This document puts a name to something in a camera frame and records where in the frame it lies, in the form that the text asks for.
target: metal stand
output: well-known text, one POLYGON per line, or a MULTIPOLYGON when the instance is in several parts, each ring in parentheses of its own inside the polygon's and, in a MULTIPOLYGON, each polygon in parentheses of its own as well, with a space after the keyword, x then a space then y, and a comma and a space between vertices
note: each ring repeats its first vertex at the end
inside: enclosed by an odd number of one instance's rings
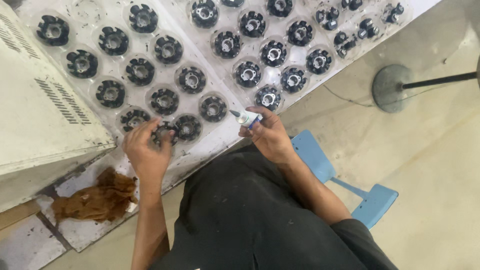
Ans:
POLYGON ((411 83, 412 71, 402 65, 389 65, 382 68, 375 76, 372 84, 373 100, 377 106, 386 112, 402 111, 410 102, 409 89, 461 82, 478 79, 480 84, 480 59, 476 72, 411 83))

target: brown cloth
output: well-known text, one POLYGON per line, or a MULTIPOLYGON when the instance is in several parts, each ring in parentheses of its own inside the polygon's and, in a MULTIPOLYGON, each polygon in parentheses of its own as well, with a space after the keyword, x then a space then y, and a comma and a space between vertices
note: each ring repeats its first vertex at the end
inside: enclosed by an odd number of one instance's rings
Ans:
POLYGON ((135 180, 117 173, 113 168, 97 177, 97 185, 75 192, 71 197, 58 197, 52 204, 55 219, 114 221, 123 217, 130 202, 138 203, 133 195, 135 180))

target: black shirt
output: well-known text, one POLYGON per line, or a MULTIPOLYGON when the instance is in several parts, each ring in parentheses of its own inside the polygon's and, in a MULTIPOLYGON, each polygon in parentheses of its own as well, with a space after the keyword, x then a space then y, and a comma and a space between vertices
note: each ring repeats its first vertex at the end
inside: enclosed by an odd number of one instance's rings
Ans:
POLYGON ((172 250, 150 270, 396 269, 358 220, 328 226, 259 152, 217 158, 189 178, 172 250))

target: concrete floor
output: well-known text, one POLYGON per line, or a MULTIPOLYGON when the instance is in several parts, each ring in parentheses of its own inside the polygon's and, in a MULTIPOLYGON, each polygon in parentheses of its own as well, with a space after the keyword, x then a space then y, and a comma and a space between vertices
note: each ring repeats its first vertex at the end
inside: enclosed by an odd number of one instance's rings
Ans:
MULTIPOLYGON (((336 75, 325 85, 343 99, 321 86, 281 115, 291 135, 309 129, 316 136, 340 179, 399 192, 371 232, 400 269, 480 268, 480 90, 476 81, 446 86, 387 114, 369 106, 372 78, 392 63, 410 67, 417 79, 474 71, 480 53, 475 2, 444 0, 336 75)), ((327 184, 350 210, 360 202, 327 184)), ((170 243, 182 193, 183 185, 164 196, 170 243)), ((132 218, 45 269, 127 270, 135 226, 132 218)))

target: blue label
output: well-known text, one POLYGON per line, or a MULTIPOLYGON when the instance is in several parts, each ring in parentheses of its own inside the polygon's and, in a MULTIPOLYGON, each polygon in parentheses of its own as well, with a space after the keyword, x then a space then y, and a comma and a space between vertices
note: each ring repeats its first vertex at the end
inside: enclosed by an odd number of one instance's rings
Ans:
POLYGON ((260 120, 261 120, 261 119, 260 119, 259 117, 255 118, 255 120, 253 120, 253 122, 250 124, 250 126, 248 127, 248 129, 252 129, 253 124, 255 124, 256 122, 260 122, 260 120))

